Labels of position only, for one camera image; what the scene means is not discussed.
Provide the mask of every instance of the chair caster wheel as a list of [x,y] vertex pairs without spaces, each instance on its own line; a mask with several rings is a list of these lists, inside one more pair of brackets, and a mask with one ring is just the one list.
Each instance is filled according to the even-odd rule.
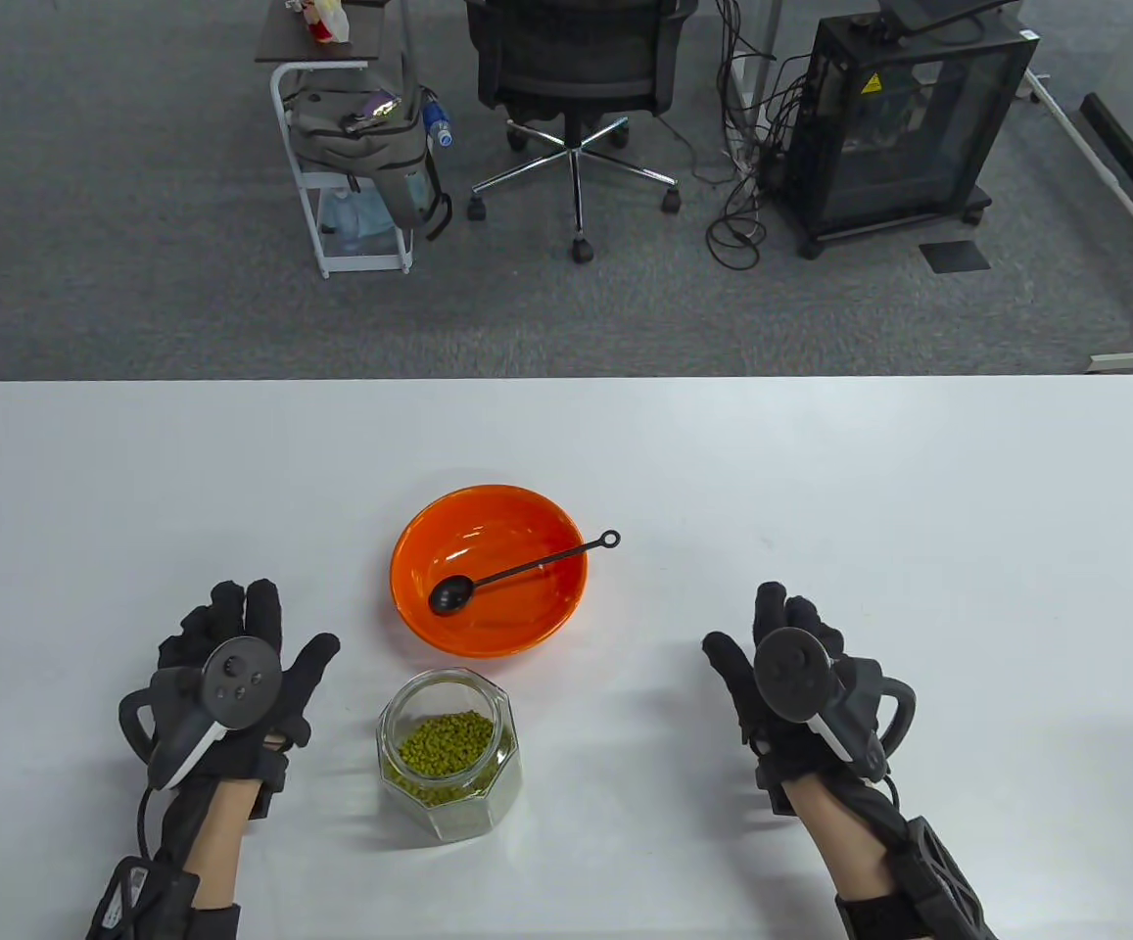
[[570,246],[570,256],[576,264],[587,264],[593,259],[593,246],[582,238],[576,238]]

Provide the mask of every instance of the forearm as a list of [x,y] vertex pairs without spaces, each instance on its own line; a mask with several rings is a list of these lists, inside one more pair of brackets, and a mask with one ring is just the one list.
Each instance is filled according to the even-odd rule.
[[235,904],[240,843],[261,788],[262,783],[256,779],[225,779],[218,784],[208,814],[184,863],[184,871],[199,877],[199,888],[191,905],[196,909],[219,909]]
[[884,863],[884,844],[862,820],[810,775],[784,784],[789,802],[811,835],[841,900],[870,900],[897,890]]

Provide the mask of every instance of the plastic bag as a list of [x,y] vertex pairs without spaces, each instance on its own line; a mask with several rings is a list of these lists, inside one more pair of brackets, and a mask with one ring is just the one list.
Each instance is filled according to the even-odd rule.
[[347,43],[348,14],[343,12],[341,0],[304,0],[301,12],[306,14],[309,32],[320,43]]

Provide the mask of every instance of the orange bowl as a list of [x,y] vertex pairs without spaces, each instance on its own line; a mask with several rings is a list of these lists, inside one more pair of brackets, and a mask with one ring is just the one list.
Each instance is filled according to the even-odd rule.
[[459,613],[432,613],[432,588],[454,574],[480,578],[583,541],[571,518],[538,493],[470,487],[437,498],[392,550],[392,601],[419,639],[445,653],[495,659],[544,643],[583,597],[588,556],[491,583]]

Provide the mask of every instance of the glass panel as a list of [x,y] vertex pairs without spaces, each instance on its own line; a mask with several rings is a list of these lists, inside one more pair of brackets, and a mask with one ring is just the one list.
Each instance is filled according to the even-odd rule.
[[1007,62],[999,51],[874,72],[845,135],[825,222],[946,202],[978,145]]

